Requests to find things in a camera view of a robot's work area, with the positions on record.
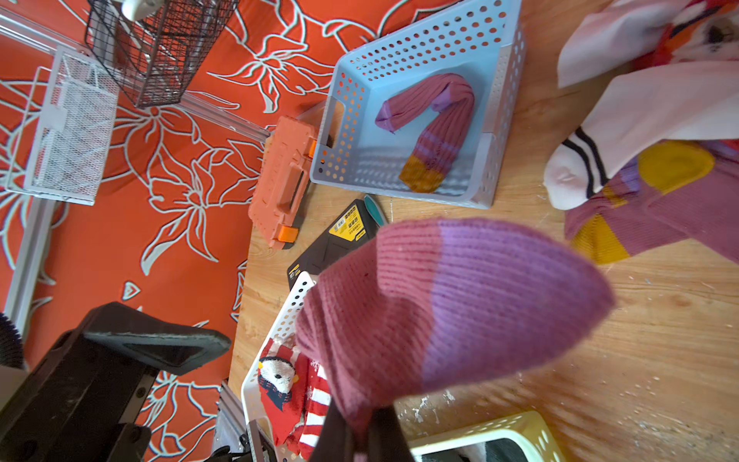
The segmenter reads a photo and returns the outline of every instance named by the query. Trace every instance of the wooden tabletop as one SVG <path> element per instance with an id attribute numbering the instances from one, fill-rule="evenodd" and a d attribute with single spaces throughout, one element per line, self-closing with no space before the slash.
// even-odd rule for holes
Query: wooden tabletop
<path id="1" fill-rule="evenodd" d="M 380 198 L 389 221 L 490 217 L 561 240 L 564 214 L 542 185 L 547 159 L 613 75 L 556 88 L 559 50 L 608 1 L 525 0 L 528 54 L 493 208 Z M 254 230 L 229 386 L 241 383 L 288 293 L 290 263 L 362 194 L 312 185 L 295 246 Z M 688 240 L 601 268 L 618 307 L 546 367 L 396 404 L 408 439 L 539 411 L 569 461 L 739 461 L 739 266 Z"/>

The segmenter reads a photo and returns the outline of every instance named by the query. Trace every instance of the clothing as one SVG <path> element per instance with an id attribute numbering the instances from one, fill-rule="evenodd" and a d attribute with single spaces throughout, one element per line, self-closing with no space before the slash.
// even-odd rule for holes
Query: clothing
<path id="1" fill-rule="evenodd" d="M 670 22 L 653 66 L 739 60 L 739 0 L 693 0 Z"/>
<path id="2" fill-rule="evenodd" d="M 647 213 L 739 263 L 739 162 L 716 157 L 713 170 L 647 204 Z"/>
<path id="3" fill-rule="evenodd" d="M 617 0 L 585 16 L 559 53 L 559 88 L 601 75 L 652 52 L 690 0 Z"/>
<path id="4" fill-rule="evenodd" d="M 739 152 L 717 141 L 664 141 L 568 210 L 565 238 L 599 264 L 688 237 L 739 262 L 738 203 Z"/>
<path id="5" fill-rule="evenodd" d="M 304 421 L 308 358 L 297 347 L 269 339 L 259 356 L 259 392 L 272 424 L 275 445 L 283 444 Z"/>
<path id="6" fill-rule="evenodd" d="M 638 162 L 632 159 L 596 196 L 565 213 L 565 238 L 601 265 L 684 240 L 684 232 L 645 213 L 644 207 L 653 198 L 704 177 L 713 164 L 713 156 L 695 143 L 658 143 Z"/>
<path id="7" fill-rule="evenodd" d="M 377 126 L 395 133 L 429 106 L 439 115 L 421 132 L 400 174 L 415 192 L 436 191 L 452 169 L 474 114 L 472 88 L 461 75 L 432 75 L 385 101 L 375 119 Z"/>
<path id="8" fill-rule="evenodd" d="M 555 208 L 575 208 L 660 140 L 739 138 L 739 61 L 651 67 L 614 78 L 552 154 L 544 185 Z"/>
<path id="9" fill-rule="evenodd" d="M 287 448 L 299 454 L 306 461 L 310 459 L 331 404 L 330 388 L 326 380 L 326 371 L 315 361 L 308 367 L 308 393 L 305 404 L 304 425 L 297 428 L 287 439 Z"/>
<path id="10" fill-rule="evenodd" d="M 325 367 L 362 439 L 372 411 L 396 398 L 556 358 L 614 299 L 589 262 L 536 231 L 436 219 L 381 228 L 325 270 L 304 303 L 298 345 Z"/>

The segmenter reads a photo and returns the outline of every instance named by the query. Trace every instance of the white sock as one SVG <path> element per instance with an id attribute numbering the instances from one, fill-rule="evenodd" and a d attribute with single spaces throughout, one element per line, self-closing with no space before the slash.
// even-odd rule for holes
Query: white sock
<path id="1" fill-rule="evenodd" d="M 555 208 L 575 208 L 654 143 L 739 138 L 737 120 L 739 61 L 668 64 L 620 75 L 549 159 L 549 200 Z"/>

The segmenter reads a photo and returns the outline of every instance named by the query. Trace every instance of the pink sock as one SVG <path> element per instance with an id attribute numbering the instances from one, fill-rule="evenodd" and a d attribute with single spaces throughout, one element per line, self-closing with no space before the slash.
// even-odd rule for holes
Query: pink sock
<path id="1" fill-rule="evenodd" d="M 428 107 L 439 115 L 424 129 L 409 159 L 409 171 L 401 179 L 416 192 L 433 192 L 452 169 L 452 164 L 467 137 L 474 114 L 474 94 L 467 81 L 457 74 L 440 74 L 426 78 L 399 95 L 385 101 L 375 124 L 395 133 Z M 427 175 L 428 171 L 437 175 Z"/>
<path id="2" fill-rule="evenodd" d="M 739 159 L 716 156 L 700 180 L 649 202 L 652 217 L 739 263 Z"/>
<path id="3" fill-rule="evenodd" d="M 383 227 L 325 270 L 297 342 L 326 370 L 362 439 L 372 411 L 406 395 L 543 364 L 610 311 L 603 276 L 529 228 L 491 220 Z"/>

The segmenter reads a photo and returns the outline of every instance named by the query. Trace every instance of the teal handle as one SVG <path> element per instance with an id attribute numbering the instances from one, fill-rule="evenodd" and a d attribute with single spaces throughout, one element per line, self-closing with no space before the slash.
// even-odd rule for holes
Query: teal handle
<path id="1" fill-rule="evenodd" d="M 367 207 L 367 211 L 379 226 L 385 226 L 387 224 L 380 205 L 369 194 L 364 196 L 364 206 Z"/>

